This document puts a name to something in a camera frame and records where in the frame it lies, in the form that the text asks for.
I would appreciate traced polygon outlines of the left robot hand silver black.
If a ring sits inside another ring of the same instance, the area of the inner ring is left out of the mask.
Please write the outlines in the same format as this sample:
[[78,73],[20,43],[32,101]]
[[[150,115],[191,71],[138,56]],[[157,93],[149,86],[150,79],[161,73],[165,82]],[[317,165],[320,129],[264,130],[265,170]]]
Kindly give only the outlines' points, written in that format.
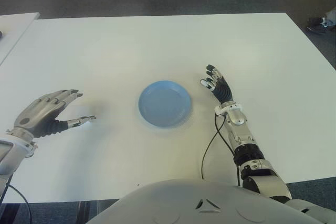
[[83,96],[76,89],[59,90],[34,100],[14,122],[9,135],[26,141],[60,133],[73,127],[95,120],[96,116],[82,116],[77,119],[60,121],[58,115],[75,99]]

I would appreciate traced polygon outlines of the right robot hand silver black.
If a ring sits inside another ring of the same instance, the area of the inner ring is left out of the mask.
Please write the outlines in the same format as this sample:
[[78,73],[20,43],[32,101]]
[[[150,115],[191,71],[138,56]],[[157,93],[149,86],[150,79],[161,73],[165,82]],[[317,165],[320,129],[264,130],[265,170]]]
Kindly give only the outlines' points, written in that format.
[[206,79],[201,79],[200,84],[209,89],[220,104],[233,101],[232,91],[220,71],[213,65],[206,66]]

